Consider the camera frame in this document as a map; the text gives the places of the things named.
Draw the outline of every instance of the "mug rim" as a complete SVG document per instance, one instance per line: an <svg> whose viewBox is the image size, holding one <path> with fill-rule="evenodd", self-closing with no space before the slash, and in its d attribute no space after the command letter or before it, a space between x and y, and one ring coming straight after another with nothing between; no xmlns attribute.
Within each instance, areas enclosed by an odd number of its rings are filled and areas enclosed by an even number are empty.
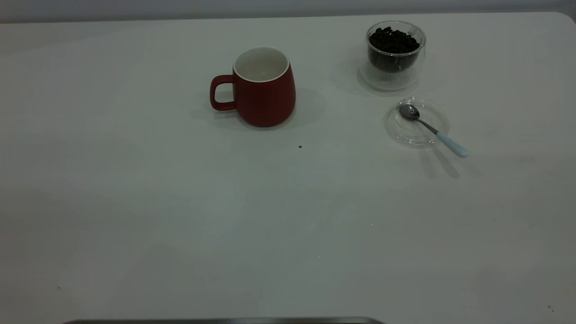
<svg viewBox="0 0 576 324"><path fill-rule="evenodd" d="M286 67L284 68L284 71L282 71L282 73L278 74L276 77L274 77L272 79L263 80L263 81L250 80L248 78L243 77L240 73L238 73L238 71L236 70L236 63L238 62L238 60L242 57L242 55L244 55L244 54L246 54L252 50L258 49L258 48L265 48L265 49L273 50L277 53L280 53L286 60ZM236 60L234 60L234 64L232 65L232 70L234 71L235 75L239 76L242 80L246 80L246 81L252 82L252 83L267 83L270 81L277 80L277 79L281 78L284 74L286 74L286 72L288 71L289 68L290 68L290 60L288 59L288 56L286 56L282 51L278 50L277 48L270 47L270 46L257 46L257 47L249 48L249 49L245 50L244 52L242 52L240 55L238 55Z"/></svg>

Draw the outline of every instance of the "wall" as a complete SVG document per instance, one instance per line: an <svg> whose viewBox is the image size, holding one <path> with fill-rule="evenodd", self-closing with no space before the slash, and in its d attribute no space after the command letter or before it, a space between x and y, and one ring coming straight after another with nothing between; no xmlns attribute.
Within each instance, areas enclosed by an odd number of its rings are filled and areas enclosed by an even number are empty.
<svg viewBox="0 0 576 324"><path fill-rule="evenodd" d="M0 0L0 22L558 11L576 0Z"/></svg>

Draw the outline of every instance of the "spoon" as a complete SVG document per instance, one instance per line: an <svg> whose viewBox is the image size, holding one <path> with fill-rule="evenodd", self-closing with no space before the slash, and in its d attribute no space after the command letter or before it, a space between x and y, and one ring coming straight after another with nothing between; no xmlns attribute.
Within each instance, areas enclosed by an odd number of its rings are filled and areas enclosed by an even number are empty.
<svg viewBox="0 0 576 324"><path fill-rule="evenodd" d="M400 114L402 115L402 117L404 117L406 119L415 120L415 121L421 123L422 125L426 126L426 128L429 129L430 131L432 131L432 133L434 133L436 135L436 137L442 143L444 143L444 145L446 145L452 152L454 152L454 154L456 154L456 156L461 157L463 159L468 157L468 151L466 149L464 149L462 146L460 146L460 144L454 142L451 138L446 136L446 134L444 134L443 132L438 131L435 128L433 128L432 126L428 125L427 123L421 121L420 120L420 113L418 112L418 109L416 109L416 107L414 107L414 105L405 104L405 105L400 106Z"/></svg>

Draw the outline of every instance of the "light blue spoon handle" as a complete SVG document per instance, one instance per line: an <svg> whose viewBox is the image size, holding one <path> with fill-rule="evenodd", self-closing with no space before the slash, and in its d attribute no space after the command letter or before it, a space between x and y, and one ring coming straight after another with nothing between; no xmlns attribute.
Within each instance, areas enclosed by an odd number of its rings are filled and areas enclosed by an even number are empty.
<svg viewBox="0 0 576 324"><path fill-rule="evenodd" d="M439 131L436 133L436 137L446 145L456 156L461 157L463 159L468 157L468 151L460 146L460 144L454 142L451 138L446 136L443 132Z"/></svg>

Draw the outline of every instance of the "mug handle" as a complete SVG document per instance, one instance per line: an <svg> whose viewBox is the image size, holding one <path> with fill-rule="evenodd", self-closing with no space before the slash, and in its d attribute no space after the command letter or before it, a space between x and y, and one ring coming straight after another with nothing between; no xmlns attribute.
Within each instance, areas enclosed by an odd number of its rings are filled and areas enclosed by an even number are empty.
<svg viewBox="0 0 576 324"><path fill-rule="evenodd" d="M216 87L223 83L232 83L232 76L217 76L212 80L212 83L210 84L210 103L212 104L212 107L216 110L236 109L235 102L230 101L229 103L219 103L214 98L214 94L216 93Z"/></svg>

